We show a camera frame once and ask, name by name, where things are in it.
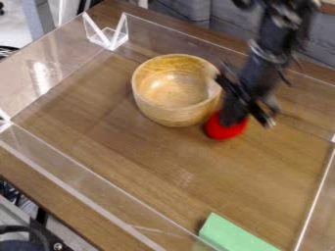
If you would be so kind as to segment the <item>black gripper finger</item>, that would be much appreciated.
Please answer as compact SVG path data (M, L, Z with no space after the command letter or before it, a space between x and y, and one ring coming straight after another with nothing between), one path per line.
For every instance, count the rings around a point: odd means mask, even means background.
M218 124L221 126L237 125L246 117L245 106L238 98L226 94L222 103L222 109L218 113Z

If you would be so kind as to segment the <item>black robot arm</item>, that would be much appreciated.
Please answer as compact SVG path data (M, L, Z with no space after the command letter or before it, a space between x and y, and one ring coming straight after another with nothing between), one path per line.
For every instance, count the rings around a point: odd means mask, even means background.
M218 127L240 125L252 116L262 126L273 124L280 113L274 97L277 83L289 83L284 70L293 60L293 52L308 37L318 0L233 0L240 9L262 7L257 36L249 40L249 54L234 73L221 61L216 76L225 90L224 105L218 111Z

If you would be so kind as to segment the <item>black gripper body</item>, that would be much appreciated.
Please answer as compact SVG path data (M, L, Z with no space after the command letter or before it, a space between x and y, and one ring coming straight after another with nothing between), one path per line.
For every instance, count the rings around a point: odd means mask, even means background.
M282 70L289 63L286 55L252 52L241 69L234 72L230 64L220 61L220 72L214 81L245 106L246 117L252 116L264 127L273 125L273 118L281 112L274 91L280 81L288 82Z

